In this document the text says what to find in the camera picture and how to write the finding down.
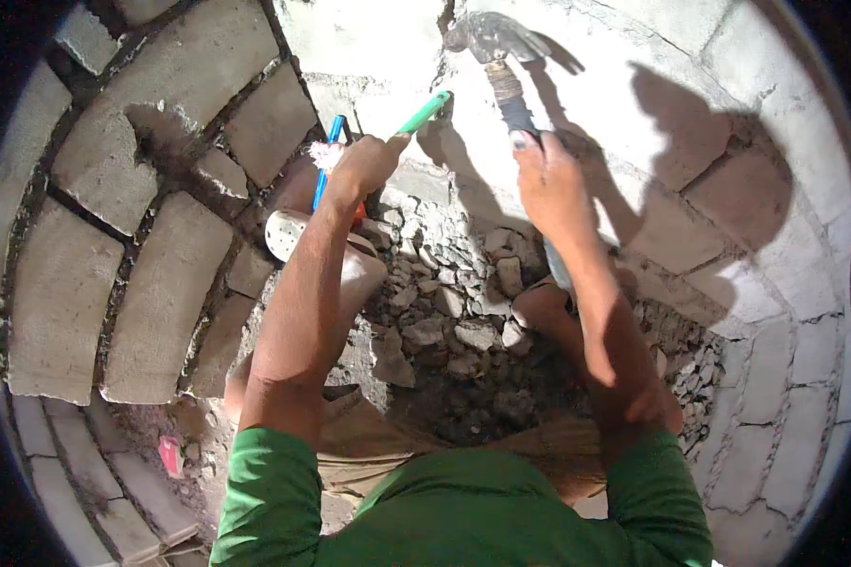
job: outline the hammer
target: hammer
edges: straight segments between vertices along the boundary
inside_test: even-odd
[[[504,59],[510,52],[519,62],[542,59],[552,53],[536,34],[511,17],[498,12],[470,12],[460,17],[443,38],[448,51],[461,52],[467,47],[483,64],[488,82],[504,123],[510,131],[526,130],[537,134],[533,113],[523,100],[523,88]]]

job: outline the hammer handle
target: hammer handle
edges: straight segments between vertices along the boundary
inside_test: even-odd
[[[526,108],[523,100],[523,87],[507,63],[504,60],[486,63],[486,77],[495,91],[495,100],[508,129],[526,130],[538,137],[533,113]]]

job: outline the man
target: man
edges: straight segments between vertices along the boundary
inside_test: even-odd
[[[607,474],[609,520],[584,520],[512,453],[428,452],[320,537],[316,449],[322,386],[346,337],[339,282],[357,204],[397,167],[407,139],[347,148],[269,302],[233,442],[212,564],[709,565],[703,506],[678,448],[680,408],[661,386],[592,223],[577,162],[548,132],[512,132],[523,208],[561,253],[579,320],[554,284],[518,298],[524,322],[582,369]]]

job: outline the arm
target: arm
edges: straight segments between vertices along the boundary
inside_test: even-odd
[[[366,136],[344,151],[328,188],[284,266],[262,319],[239,430],[264,427],[318,444],[321,388],[343,350],[334,332],[340,272],[358,203],[381,187],[409,136]]]
[[[542,143],[527,134],[514,140],[521,200],[571,274],[591,378],[590,404],[601,434],[602,463],[610,468],[644,434],[665,431],[666,414],[676,410],[677,402],[662,388],[609,268],[579,165],[553,134],[544,132]]]

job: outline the foot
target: foot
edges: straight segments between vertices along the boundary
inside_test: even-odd
[[[549,276],[517,296],[511,313],[520,326],[552,335],[562,320],[570,318],[564,308],[567,300],[567,291],[559,288]]]

